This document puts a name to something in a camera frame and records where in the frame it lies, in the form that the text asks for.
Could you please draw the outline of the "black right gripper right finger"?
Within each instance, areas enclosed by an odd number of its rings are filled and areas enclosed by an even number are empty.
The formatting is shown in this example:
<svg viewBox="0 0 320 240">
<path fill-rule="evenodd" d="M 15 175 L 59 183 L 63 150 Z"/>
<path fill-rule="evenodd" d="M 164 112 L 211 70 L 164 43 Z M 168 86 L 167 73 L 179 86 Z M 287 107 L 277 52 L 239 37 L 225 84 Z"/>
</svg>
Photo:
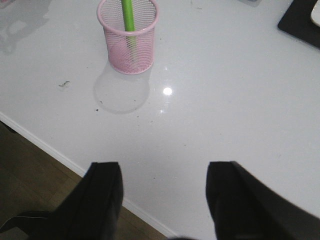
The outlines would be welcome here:
<svg viewBox="0 0 320 240">
<path fill-rule="evenodd" d="M 320 220 L 235 161 L 210 162 L 206 200 L 218 240 L 318 240 Z"/>
</svg>

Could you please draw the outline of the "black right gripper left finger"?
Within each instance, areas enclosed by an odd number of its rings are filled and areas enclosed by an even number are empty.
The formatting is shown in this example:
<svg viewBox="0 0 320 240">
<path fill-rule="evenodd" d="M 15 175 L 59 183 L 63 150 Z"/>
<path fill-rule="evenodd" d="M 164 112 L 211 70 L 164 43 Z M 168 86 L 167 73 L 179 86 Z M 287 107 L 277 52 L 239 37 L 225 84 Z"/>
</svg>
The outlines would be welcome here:
<svg viewBox="0 0 320 240">
<path fill-rule="evenodd" d="M 113 240 L 124 196 L 118 162 L 93 162 L 74 190 L 52 212 L 26 211 L 7 220 L 30 240 Z"/>
</svg>

